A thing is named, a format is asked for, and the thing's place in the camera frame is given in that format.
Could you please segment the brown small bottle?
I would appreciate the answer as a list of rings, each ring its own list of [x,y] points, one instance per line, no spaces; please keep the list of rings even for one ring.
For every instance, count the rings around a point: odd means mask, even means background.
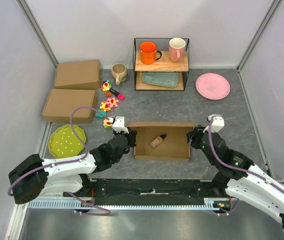
[[[157,148],[160,144],[162,144],[163,140],[166,138],[167,134],[162,134],[156,137],[151,143],[150,146],[152,149]]]

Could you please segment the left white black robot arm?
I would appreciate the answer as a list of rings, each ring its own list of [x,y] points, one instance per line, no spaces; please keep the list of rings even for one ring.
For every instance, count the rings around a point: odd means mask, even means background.
[[[71,183],[62,179],[105,171],[136,146],[137,131],[130,127],[113,133],[114,137],[107,143],[79,156],[47,159],[40,158],[39,154],[30,155],[8,174],[11,184],[8,195],[18,205],[32,201],[40,194],[54,192],[77,193],[81,197],[89,195],[92,188],[88,181],[79,178],[76,183]]]

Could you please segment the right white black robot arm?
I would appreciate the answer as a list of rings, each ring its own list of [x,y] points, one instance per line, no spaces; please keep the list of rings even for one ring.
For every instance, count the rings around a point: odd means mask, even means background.
[[[270,177],[244,154],[230,149],[211,126],[196,126],[187,133],[188,144],[202,150],[218,170],[211,184],[217,197],[235,197],[266,213],[284,230],[284,186]]]

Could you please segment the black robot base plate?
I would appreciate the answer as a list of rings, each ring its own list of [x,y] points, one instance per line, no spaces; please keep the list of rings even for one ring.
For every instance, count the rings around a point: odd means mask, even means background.
[[[201,205],[205,198],[230,202],[225,187],[216,180],[96,178],[85,180],[74,195],[105,206]]]

